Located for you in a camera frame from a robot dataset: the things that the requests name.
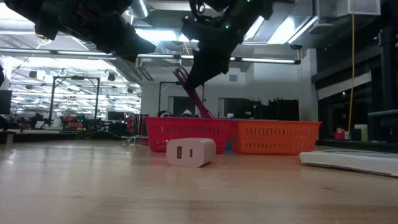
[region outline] table surface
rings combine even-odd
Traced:
[[[227,153],[202,168],[119,141],[0,150],[0,223],[398,223],[398,180]]]

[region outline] pipe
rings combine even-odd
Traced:
[[[149,15],[150,7],[147,0],[133,0],[130,7],[134,18],[143,19]]]

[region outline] red basket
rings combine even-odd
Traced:
[[[145,118],[149,147],[154,152],[166,152],[167,141],[181,138],[210,138],[216,152],[224,153],[232,120],[205,118]]]
[[[297,155],[315,149],[321,122],[234,120],[234,152]]]

